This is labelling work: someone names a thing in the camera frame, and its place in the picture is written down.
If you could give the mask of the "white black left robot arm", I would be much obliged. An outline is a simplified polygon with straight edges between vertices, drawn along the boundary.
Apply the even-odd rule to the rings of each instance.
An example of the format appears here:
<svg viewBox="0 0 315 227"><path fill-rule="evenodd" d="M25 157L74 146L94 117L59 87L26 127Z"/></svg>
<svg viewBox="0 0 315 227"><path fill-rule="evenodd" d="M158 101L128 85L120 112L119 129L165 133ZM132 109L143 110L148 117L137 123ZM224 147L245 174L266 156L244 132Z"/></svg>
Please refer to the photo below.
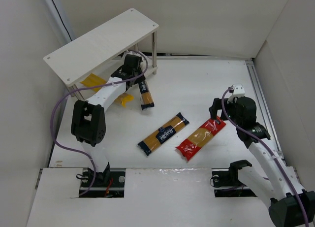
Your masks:
<svg viewBox="0 0 315 227"><path fill-rule="evenodd" d="M74 104L71 134L81 143L83 152L93 160L94 149L106 134L105 112L109 106L135 83L145 79L141 68L142 57L126 54L124 63L115 70L103 86L87 100Z"/></svg>

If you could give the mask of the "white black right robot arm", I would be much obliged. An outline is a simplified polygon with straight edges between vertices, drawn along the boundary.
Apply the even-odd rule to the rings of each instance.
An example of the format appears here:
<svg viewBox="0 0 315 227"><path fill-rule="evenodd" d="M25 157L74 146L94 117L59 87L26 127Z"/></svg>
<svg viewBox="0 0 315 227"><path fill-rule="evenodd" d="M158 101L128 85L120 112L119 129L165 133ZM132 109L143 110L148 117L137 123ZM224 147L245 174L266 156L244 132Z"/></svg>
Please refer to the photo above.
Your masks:
<svg viewBox="0 0 315 227"><path fill-rule="evenodd" d="M221 110L221 119L236 126L238 138L262 167L261 176L247 160L232 162L227 170L213 171L213 185L248 187L267 207L277 227L308 226L315 217L315 193L297 180L273 147L267 129L256 120L256 104L249 97L234 100L215 98L209 108L211 118Z"/></svg>

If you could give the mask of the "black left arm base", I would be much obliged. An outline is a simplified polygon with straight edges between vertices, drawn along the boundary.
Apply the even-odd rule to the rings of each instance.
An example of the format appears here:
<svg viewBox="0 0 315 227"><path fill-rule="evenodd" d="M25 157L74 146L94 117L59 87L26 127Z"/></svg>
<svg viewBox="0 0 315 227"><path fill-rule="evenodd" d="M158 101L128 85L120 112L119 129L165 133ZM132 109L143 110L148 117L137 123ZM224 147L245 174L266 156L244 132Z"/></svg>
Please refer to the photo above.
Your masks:
<svg viewBox="0 0 315 227"><path fill-rule="evenodd" d="M125 169L104 170L98 172L93 186L88 190L92 181L93 171L84 169L82 174L77 174L80 181L80 198L123 198L125 192Z"/></svg>

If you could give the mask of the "yellow spaghetti bag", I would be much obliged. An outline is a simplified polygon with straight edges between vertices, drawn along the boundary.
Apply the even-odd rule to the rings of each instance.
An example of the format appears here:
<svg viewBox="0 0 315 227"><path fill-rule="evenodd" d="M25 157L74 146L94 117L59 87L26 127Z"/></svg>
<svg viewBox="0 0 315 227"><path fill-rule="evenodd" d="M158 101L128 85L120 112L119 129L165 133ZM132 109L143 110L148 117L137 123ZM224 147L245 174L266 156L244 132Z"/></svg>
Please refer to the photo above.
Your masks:
<svg viewBox="0 0 315 227"><path fill-rule="evenodd" d="M86 79L80 82L84 87L93 87L98 85L106 84L107 81L103 78L91 73ZM128 102L131 102L134 97L130 94L123 93L115 99L115 103L122 105L123 107L126 106Z"/></svg>

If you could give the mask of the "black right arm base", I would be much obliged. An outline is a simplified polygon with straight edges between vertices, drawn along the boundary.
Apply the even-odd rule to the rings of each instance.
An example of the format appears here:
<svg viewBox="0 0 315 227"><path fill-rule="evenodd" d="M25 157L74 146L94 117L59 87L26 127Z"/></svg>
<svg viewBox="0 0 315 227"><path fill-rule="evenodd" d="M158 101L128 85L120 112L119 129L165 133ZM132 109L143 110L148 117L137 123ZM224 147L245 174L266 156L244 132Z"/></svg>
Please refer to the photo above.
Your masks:
<svg viewBox="0 0 315 227"><path fill-rule="evenodd" d="M213 168L209 182L215 197L256 197L246 185L232 180L228 168Z"/></svg>

